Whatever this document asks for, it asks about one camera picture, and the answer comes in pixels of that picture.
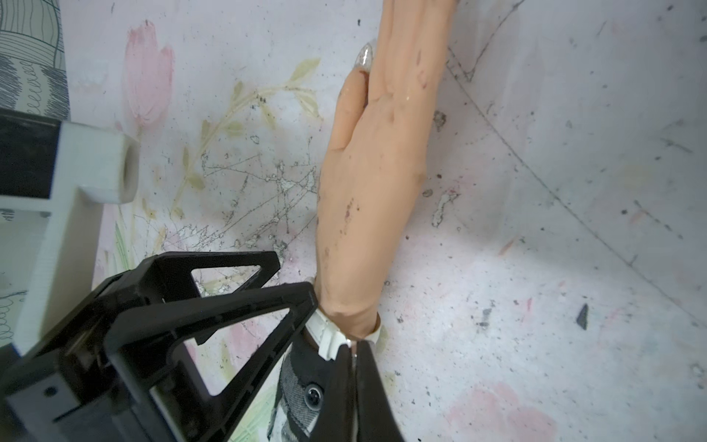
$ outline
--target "mannequin hand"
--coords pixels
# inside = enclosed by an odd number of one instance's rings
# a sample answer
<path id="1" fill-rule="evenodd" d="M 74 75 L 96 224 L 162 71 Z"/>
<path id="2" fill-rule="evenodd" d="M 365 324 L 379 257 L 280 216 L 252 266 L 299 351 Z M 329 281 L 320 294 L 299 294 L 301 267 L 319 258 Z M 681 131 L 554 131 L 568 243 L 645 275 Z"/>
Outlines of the mannequin hand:
<path id="1" fill-rule="evenodd" d="M 426 179 L 455 6 L 385 0 L 370 78 L 354 69 L 339 95 L 320 177 L 315 290 L 322 311 L 354 337 L 375 329 L 383 284 Z"/>

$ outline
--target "scratched surface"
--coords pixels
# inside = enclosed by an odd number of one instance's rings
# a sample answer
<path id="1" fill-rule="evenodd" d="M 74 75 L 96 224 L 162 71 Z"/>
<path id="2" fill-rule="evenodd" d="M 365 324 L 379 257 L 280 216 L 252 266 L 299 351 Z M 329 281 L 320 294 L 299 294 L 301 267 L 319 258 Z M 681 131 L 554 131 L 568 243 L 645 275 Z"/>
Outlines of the scratched surface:
<path id="1" fill-rule="evenodd" d="M 336 96 L 379 14 L 373 0 L 62 2 L 72 120 L 143 146 L 95 280 L 167 250 L 275 250 L 276 283 L 312 276 Z M 380 310 L 407 440 L 703 440 L 706 16 L 690 1 L 460 3 L 428 181 Z M 216 295 L 245 276 L 195 279 Z M 207 385 L 273 324 L 191 344 Z M 263 437 L 273 391 L 235 440 Z"/>

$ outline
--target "white bracelet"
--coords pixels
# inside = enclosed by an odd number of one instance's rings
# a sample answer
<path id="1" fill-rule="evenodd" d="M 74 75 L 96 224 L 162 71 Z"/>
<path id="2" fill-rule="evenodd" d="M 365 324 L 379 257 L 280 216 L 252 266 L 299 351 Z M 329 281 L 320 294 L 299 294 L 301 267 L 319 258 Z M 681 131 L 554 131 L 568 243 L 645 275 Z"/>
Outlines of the white bracelet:
<path id="1" fill-rule="evenodd" d="M 374 344 L 378 342 L 378 337 L 380 336 L 380 315 L 376 318 L 375 322 L 375 330 L 373 330 L 373 333 L 364 338 L 366 341 L 370 341 Z M 336 359 L 339 347 L 348 343 L 348 338 L 346 338 L 344 333 L 341 333 L 339 326 L 327 318 L 319 308 L 314 312 L 312 317 L 309 318 L 306 327 L 310 336 L 314 339 L 314 342 L 319 346 L 319 356 L 325 361 Z"/>

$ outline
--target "pink tulip painting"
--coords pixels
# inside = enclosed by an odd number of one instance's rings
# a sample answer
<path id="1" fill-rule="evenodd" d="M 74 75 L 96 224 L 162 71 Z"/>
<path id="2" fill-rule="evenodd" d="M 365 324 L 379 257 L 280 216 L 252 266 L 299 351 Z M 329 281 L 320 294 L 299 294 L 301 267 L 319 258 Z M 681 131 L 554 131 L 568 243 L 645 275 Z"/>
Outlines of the pink tulip painting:
<path id="1" fill-rule="evenodd" d="M 172 98 L 174 52 L 169 45 L 158 50 L 155 25 L 145 20 L 128 32 L 123 63 L 123 91 L 130 113 L 140 130 L 153 124 L 167 110 Z"/>

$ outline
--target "glittery nail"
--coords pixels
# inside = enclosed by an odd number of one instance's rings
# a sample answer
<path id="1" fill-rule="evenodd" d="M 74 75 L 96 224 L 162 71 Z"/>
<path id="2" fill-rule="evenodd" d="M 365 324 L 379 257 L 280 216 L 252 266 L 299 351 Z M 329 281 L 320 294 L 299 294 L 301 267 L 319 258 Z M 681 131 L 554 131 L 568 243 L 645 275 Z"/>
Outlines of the glittery nail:
<path id="1" fill-rule="evenodd" d="M 354 68 L 360 67 L 364 71 L 370 73 L 370 68 L 373 65 L 373 46 L 370 43 L 366 43 L 361 51 L 356 57 L 356 63 L 353 64 Z"/>

